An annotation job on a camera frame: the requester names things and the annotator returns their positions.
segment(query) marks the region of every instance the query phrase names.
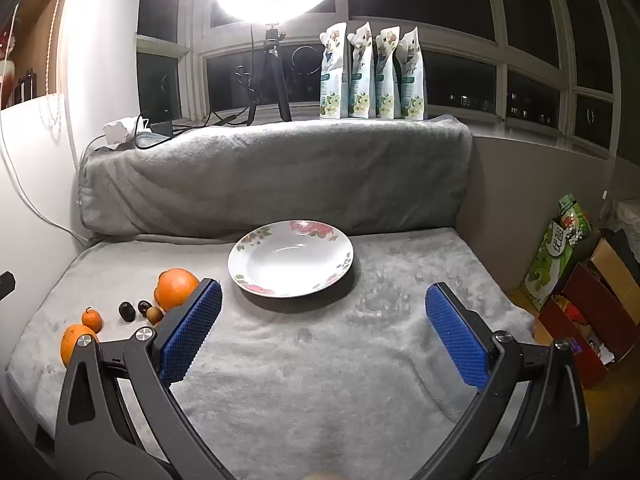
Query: gray blanket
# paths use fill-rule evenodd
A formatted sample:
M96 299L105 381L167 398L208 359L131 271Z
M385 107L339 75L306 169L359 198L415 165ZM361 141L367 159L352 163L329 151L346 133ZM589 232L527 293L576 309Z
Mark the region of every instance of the gray blanket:
M150 150L84 158L84 225L108 235L236 241L279 220L322 220L347 235L455 224L472 137L431 121L305 121L195 130Z
M460 379L425 316L429 285L446 282L492 330L531 342L513 306L452 229L352 238L352 269L306 298L244 293L226 270L230 245L101 243L84 252L24 330L9 374L53 432L65 368L60 338L82 311L105 320L102 341L145 322L122 301L151 300L158 274L185 267L220 280L223 309L187 377L172 391L206 444L239 479L411 478L449 434L475 390ZM124 396L146 448L161 456L130 386ZM504 442L514 396L490 452Z

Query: plate rim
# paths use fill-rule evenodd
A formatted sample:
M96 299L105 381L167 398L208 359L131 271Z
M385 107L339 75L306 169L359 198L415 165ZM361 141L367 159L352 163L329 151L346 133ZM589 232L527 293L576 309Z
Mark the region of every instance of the plate rim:
M344 236L347 239L347 242L349 244L349 247L351 248L351 261L349 262L349 265L343 269L340 273L340 275L335 279L335 281L333 283L329 283L327 285L323 285L320 286L318 288L316 288L315 290L310 290L309 292L304 292L303 294L295 294L293 296L282 296L282 295L278 295L278 294L264 294L262 292L256 292L254 290L250 290L248 288L246 288L242 283L238 283L238 280L236 280L236 277L234 276L234 274L231 272L231 268L230 268L230 261L231 261L231 256L234 254L234 251L236 250L236 247L238 246L238 244L247 236L250 235L251 233L254 233L256 231L259 231L261 229L264 229L266 227L273 227L274 225L277 224L284 224L284 223L290 223L290 222L316 222L322 225L326 225L329 226L331 229L335 230L338 234L341 234L342 236ZM338 229L337 227L332 226L331 224L328 224L327 222L322 222L320 220L301 220L301 219L291 219L291 220L279 220L277 222L271 222L270 224L265 224L261 227L257 227L251 231L249 231L248 233L242 235L240 237L240 239L234 244L233 248L231 249L231 252L229 253L229 256L226 259L226 270L229 273L229 275L231 276L231 279L233 280L233 282L239 286L240 288L242 288L242 290L245 290L247 292L250 292L251 294L255 294L256 296L261 296L263 298L273 298L273 299L278 299L278 300L287 300L289 298L302 298L303 296L309 296L311 294L315 294L316 292L320 292L321 290L325 290L326 288L329 288L332 285L335 285L336 283L338 283L341 279L343 279L344 275L349 272L349 269L351 269L351 266L353 265L353 260L354 260L354 252L353 252L353 243L351 242L351 239L344 234L340 229Z

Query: blue textured pad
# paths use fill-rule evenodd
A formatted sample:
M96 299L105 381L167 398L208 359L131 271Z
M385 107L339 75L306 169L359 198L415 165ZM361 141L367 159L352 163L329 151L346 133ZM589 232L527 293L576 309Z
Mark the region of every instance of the blue textured pad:
M424 301L427 316L466 384L482 390L489 380L488 355L442 291L431 285Z
M222 289L218 282L211 282L162 348L160 380L163 383L184 379L221 308Z

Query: metal screw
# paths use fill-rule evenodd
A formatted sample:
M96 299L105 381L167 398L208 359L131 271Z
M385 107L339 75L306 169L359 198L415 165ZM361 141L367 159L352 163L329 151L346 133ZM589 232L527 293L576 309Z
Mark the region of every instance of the metal screw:
M91 342L91 336L88 334L81 335L76 341L78 346L87 346Z
M558 341L554 342L554 346L558 350L568 350L570 348L566 339L558 339Z
M506 330L498 330L494 333L496 340L500 343L510 343L513 341L513 336Z
M154 331L151 330L148 326L141 328L136 332L136 339L138 341L146 341L154 334Z

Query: white plate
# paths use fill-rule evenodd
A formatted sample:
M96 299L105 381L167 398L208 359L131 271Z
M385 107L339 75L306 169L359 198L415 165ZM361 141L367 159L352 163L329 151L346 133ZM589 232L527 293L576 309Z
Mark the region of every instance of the white plate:
M353 261L351 241L310 220L276 222L251 231L229 254L234 281L268 298L306 296L333 285Z

